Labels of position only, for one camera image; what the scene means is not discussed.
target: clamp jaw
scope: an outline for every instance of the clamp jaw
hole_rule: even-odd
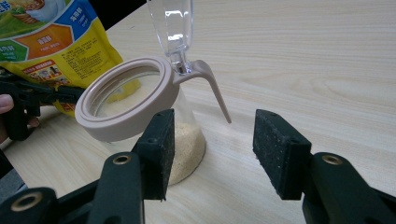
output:
[[[56,101],[76,104],[83,92],[84,89],[77,87],[60,86],[56,90],[53,87],[31,83],[0,67],[0,94],[9,94],[14,101],[14,107],[1,115],[9,138],[22,141],[29,136],[26,114],[39,117],[40,106]]]
[[[108,157],[100,178],[61,198],[23,190],[0,204],[2,224],[145,223],[144,200],[165,200],[175,157],[175,111],[153,116],[131,151]]]
[[[282,200],[303,200],[306,223],[396,223],[396,198],[371,188],[345,158],[311,143],[278,114],[256,111],[253,151]]]

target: food package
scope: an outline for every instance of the food package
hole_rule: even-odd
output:
[[[19,77],[85,89],[121,62],[88,0],[0,0],[0,66]]]

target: container handle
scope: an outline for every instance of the container handle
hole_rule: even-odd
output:
[[[228,123],[231,123],[232,121],[230,114],[228,113],[227,106],[225,105],[224,100],[221,96],[218,83],[215,79],[215,76],[213,75],[212,69],[210,69],[210,66],[202,60],[197,60],[191,63],[191,70],[192,70],[191,73],[188,73],[186,75],[180,75],[175,73],[173,84],[179,85],[180,83],[195,77],[202,77],[206,79],[209,82],[210,87],[212,88],[212,91],[216,96],[216,99],[218,100],[219,106],[221,108],[222,113],[224,114],[224,117],[227,119]]]

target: light wood surface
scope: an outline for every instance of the light wood surface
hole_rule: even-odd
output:
[[[256,109],[281,115],[313,153],[347,158],[369,185],[396,195],[395,21],[395,1],[195,0],[188,56],[209,63],[233,123],[204,80],[182,84],[206,153],[166,202],[145,201],[147,223],[304,223],[302,203],[278,198],[252,152]],[[147,6],[107,34],[125,61],[163,55]],[[1,147],[29,187],[62,196],[98,178],[114,150],[43,111],[32,136]]]

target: beige plastic ring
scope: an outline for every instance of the beige plastic ring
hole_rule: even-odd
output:
[[[106,88],[114,86],[114,80],[139,67],[152,67],[159,71],[157,87],[141,103],[119,114],[96,117],[91,112],[92,102]],[[177,98],[179,85],[174,85],[175,72],[162,57],[137,58],[121,63],[97,78],[80,96],[76,105],[76,120],[95,139],[115,142],[142,133],[155,113],[171,108]]]

